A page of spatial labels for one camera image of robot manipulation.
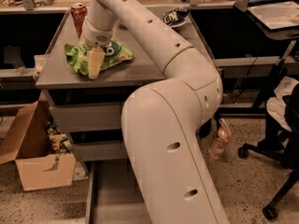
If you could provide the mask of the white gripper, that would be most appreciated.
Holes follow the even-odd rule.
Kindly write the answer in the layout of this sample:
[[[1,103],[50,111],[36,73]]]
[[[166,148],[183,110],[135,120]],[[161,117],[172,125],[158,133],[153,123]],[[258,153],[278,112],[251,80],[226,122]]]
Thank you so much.
[[[100,47],[104,47],[110,42],[113,30],[97,28],[85,19],[82,26],[82,35],[87,45],[97,47],[92,48],[87,54],[89,79],[96,79],[105,59],[105,53]]]

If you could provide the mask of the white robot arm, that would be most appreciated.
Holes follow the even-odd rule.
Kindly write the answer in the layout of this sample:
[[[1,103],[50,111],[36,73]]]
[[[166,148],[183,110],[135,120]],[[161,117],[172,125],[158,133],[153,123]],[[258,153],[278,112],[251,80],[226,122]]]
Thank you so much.
[[[121,112],[125,148],[152,224],[230,224],[195,134],[220,106],[220,73],[136,0],[92,0],[83,23],[87,44],[106,45],[116,21],[164,75],[135,90]]]

